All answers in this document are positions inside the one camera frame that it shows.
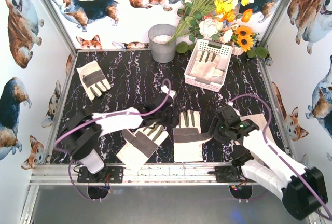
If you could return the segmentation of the white glove with green fingers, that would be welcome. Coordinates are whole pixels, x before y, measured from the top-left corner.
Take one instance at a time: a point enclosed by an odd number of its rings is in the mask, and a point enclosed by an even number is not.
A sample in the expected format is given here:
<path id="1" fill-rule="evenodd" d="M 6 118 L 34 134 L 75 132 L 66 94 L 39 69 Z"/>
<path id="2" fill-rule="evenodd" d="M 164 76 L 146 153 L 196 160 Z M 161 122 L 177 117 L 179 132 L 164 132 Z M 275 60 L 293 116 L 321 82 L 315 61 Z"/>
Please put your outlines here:
<path id="1" fill-rule="evenodd" d="M 212 77 L 221 77 L 224 71 L 217 69 L 220 60 L 221 56 L 219 54 L 199 50 L 196 54 L 190 76 L 208 82 L 211 81 Z"/>

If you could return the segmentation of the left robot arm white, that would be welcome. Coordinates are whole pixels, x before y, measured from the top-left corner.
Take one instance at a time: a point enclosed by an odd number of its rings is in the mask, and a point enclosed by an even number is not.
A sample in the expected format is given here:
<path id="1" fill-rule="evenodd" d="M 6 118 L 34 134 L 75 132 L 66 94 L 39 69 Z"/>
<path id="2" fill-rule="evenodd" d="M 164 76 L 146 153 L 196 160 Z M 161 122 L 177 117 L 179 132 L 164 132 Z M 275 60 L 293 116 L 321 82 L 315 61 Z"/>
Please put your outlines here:
<path id="1" fill-rule="evenodd" d="M 155 99 L 111 113 L 81 111 L 69 120 L 54 149 L 66 153 L 95 174 L 102 170 L 103 159 L 96 143 L 103 136 L 118 133 L 125 140 L 118 159 L 138 171 L 168 137 L 166 126 L 174 123 L 175 97 L 162 93 Z"/>

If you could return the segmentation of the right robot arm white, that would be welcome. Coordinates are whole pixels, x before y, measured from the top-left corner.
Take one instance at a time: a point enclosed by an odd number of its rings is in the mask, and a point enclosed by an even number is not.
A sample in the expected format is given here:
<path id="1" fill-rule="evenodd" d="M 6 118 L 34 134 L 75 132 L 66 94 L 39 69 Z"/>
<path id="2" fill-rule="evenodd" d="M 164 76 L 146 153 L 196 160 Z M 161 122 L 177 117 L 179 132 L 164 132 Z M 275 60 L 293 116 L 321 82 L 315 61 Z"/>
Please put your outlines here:
<path id="1" fill-rule="evenodd" d="M 326 208 L 327 190 L 323 173 L 308 168 L 283 152 L 267 135 L 263 114 L 239 116 L 232 106 L 218 109 L 209 135 L 226 144 L 233 141 L 241 147 L 231 158 L 232 166 L 281 200 L 297 220 L 303 220 L 319 208 Z"/>

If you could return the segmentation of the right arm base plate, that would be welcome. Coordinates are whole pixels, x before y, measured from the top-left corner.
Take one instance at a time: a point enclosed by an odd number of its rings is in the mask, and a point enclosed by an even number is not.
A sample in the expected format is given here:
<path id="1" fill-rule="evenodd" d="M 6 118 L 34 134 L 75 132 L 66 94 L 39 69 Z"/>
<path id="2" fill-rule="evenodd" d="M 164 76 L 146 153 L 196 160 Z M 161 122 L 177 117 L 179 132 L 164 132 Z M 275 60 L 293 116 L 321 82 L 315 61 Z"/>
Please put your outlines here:
<path id="1" fill-rule="evenodd" d="M 234 166 L 215 166 L 209 175 L 214 175 L 217 183 L 241 183 L 246 181 Z"/>

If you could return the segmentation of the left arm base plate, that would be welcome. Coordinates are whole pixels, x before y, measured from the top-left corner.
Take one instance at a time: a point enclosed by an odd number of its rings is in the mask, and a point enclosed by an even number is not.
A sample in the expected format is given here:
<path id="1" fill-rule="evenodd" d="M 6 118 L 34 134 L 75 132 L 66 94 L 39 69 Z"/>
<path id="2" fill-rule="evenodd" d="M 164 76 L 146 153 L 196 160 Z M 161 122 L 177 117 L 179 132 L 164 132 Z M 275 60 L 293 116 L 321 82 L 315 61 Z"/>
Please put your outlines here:
<path id="1" fill-rule="evenodd" d="M 78 183 L 122 183 L 124 167 L 105 166 L 99 172 L 92 174 L 86 167 L 78 172 Z"/>

